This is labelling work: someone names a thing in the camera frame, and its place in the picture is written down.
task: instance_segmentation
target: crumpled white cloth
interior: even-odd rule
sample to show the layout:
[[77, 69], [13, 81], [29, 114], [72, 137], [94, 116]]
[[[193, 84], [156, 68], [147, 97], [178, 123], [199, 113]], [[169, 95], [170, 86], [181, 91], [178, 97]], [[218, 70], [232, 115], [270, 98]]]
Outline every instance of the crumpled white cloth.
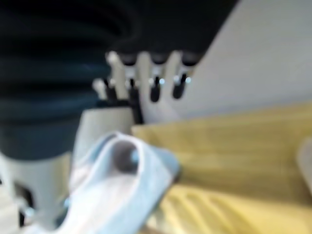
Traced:
[[[133, 154], [135, 173], [121, 172], [114, 158]], [[88, 154], [74, 162], [70, 209], [53, 234], [135, 234], [170, 187], [179, 171], [167, 150], [121, 133], [102, 137]], [[46, 234], [33, 224], [24, 234]]]

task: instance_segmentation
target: yellow cloth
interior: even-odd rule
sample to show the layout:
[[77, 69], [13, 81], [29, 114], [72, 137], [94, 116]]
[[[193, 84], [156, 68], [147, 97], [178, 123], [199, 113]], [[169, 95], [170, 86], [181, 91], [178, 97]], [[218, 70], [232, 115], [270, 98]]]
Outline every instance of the yellow cloth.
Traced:
[[168, 148], [179, 183], [147, 222], [164, 234], [312, 234], [312, 196], [295, 162], [312, 135], [312, 103], [136, 126]]

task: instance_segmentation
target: white wall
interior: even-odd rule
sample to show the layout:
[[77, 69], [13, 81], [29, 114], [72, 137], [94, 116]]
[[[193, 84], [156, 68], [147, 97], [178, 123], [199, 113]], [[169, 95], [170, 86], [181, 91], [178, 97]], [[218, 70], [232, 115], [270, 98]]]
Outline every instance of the white wall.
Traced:
[[[167, 64], [159, 103], [148, 98], [148, 56], [139, 59], [142, 107], [147, 123], [227, 113], [312, 98], [312, 0], [242, 0], [196, 69], [182, 100], [171, 98], [178, 55]], [[123, 75], [117, 64], [114, 77]], [[79, 153], [108, 130], [129, 132], [128, 110], [87, 113]]]

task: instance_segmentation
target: white fabric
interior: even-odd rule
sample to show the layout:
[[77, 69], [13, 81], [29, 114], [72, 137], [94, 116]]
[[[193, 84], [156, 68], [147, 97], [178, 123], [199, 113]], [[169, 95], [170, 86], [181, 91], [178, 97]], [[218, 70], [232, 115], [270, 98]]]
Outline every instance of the white fabric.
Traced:
[[[112, 161], [116, 147], [129, 143], [138, 155], [136, 174], [118, 171]], [[135, 234], [144, 224], [179, 170], [174, 156], [132, 136], [112, 133], [74, 163], [71, 205], [53, 234]], [[24, 234], [45, 234], [37, 225]]]

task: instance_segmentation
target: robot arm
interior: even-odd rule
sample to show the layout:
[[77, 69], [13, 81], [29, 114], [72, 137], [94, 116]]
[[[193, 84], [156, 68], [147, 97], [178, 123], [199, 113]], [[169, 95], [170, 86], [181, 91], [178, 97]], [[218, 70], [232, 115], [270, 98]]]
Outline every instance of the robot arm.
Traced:
[[173, 97], [179, 99], [236, 2], [2, 1], [2, 180], [22, 211], [37, 213], [36, 221], [48, 230], [62, 224], [81, 113], [95, 107], [93, 80], [102, 78], [109, 85], [105, 52], [119, 54], [130, 97], [138, 95], [137, 54], [150, 52], [150, 99], [156, 102], [163, 65], [173, 50], [182, 51], [173, 88]]

